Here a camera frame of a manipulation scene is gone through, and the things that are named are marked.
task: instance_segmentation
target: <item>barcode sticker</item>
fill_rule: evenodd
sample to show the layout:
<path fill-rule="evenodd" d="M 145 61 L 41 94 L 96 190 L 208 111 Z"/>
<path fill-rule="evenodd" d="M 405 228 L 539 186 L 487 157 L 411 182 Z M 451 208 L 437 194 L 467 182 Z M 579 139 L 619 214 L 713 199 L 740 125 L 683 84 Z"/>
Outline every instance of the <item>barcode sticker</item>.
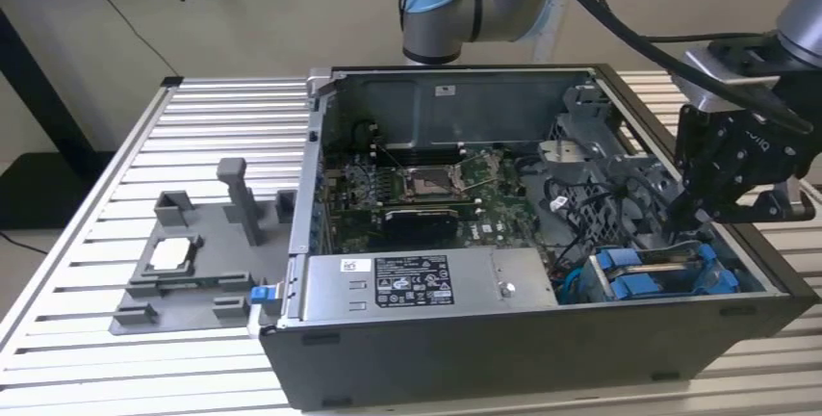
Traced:
<path fill-rule="evenodd" d="M 341 259 L 340 272 L 370 272 L 370 259 Z"/>

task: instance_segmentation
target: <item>power supply label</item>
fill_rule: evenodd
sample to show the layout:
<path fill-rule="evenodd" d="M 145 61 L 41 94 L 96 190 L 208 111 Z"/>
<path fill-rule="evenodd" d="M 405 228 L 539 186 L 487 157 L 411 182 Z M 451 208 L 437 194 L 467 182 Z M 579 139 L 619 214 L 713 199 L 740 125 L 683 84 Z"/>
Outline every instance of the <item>power supply label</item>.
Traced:
<path fill-rule="evenodd" d="M 453 286 L 444 255 L 373 259 L 376 304 L 382 308 L 451 305 Z"/>

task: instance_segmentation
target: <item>gray plastic stand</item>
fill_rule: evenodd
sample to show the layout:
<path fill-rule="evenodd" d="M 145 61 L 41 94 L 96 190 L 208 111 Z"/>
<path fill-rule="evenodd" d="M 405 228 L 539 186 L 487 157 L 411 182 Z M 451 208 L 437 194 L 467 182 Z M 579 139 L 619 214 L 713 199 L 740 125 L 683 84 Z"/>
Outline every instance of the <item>gray plastic stand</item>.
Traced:
<path fill-rule="evenodd" d="M 125 286 L 113 334 L 244 326 L 250 289 L 284 278 L 294 192 L 254 202 L 244 174 L 241 158 L 220 160 L 229 204 L 193 205 L 185 192 L 160 194 L 156 226 Z M 154 254 L 162 242 L 188 247 L 172 252 L 178 260 L 170 259 L 170 266 L 160 266 L 160 259 L 169 259 Z"/>

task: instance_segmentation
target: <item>aluminum extrusion table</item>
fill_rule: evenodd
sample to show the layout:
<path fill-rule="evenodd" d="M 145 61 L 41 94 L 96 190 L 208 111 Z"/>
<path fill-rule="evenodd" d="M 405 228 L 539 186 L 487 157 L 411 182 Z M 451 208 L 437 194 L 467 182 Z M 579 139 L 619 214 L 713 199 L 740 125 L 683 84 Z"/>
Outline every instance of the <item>aluminum extrusion table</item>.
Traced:
<path fill-rule="evenodd" d="M 684 97 L 668 77 L 652 71 L 621 76 L 675 131 Z M 308 116 L 304 87 L 300 78 L 185 79 L 158 91 L 0 324 L 1 414 L 296 413 L 245 328 L 113 336 L 108 326 L 154 225 L 160 191 L 185 189 L 194 202 L 226 201 L 214 167 L 221 157 L 236 155 L 249 163 L 246 179 L 257 197 L 296 186 Z M 759 228 L 822 295 L 822 217 Z M 408 404 L 392 414 L 501 411 L 816 414 L 822 304 L 775 337 L 733 346 L 689 382 Z"/>

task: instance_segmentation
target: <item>motherboard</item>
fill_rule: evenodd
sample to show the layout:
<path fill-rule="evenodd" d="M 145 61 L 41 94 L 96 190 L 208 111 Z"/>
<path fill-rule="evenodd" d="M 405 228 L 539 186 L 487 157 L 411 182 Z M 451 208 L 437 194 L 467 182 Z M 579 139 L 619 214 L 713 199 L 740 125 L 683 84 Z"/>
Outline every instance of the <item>motherboard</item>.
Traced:
<path fill-rule="evenodd" d="M 503 147 L 423 158 L 384 148 L 338 155 L 328 158 L 324 180 L 333 253 L 541 247 L 539 218 Z"/>

